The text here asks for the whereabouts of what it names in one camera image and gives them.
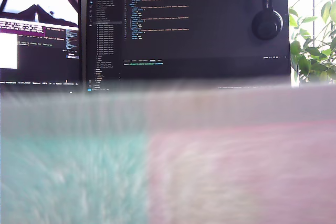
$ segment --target monitor screen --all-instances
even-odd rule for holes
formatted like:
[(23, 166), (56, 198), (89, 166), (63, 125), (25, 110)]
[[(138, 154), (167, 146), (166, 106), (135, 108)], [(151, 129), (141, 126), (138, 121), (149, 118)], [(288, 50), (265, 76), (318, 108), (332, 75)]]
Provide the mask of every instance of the monitor screen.
[(286, 76), (288, 0), (274, 0), (283, 29), (256, 38), (263, 0), (87, 0), (87, 90), (112, 80)]
[(78, 13), (78, 0), (8, 0), (0, 14), (2, 91), (78, 89)]

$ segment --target houseplant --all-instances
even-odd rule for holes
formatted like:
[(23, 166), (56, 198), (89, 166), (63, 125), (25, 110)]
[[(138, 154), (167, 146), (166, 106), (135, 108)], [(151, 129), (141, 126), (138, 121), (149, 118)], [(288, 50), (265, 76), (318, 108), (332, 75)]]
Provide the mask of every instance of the houseplant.
[[(296, 3), (289, 8), (291, 65), (295, 79), (300, 84), (315, 81), (336, 83), (336, 0), (317, 3), (313, 8), (323, 7), (316, 17), (299, 15), (295, 10)], [(302, 24), (316, 19), (322, 19), (325, 26), (312, 37)]]

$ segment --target headphones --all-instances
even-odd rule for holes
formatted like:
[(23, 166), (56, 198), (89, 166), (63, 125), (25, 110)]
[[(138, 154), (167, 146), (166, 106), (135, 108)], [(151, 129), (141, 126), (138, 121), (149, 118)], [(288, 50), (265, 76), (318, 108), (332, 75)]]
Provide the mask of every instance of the headphones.
[(278, 36), (284, 26), (279, 13), (273, 10), (273, 0), (262, 0), (262, 11), (252, 21), (253, 34), (261, 40), (271, 40)]

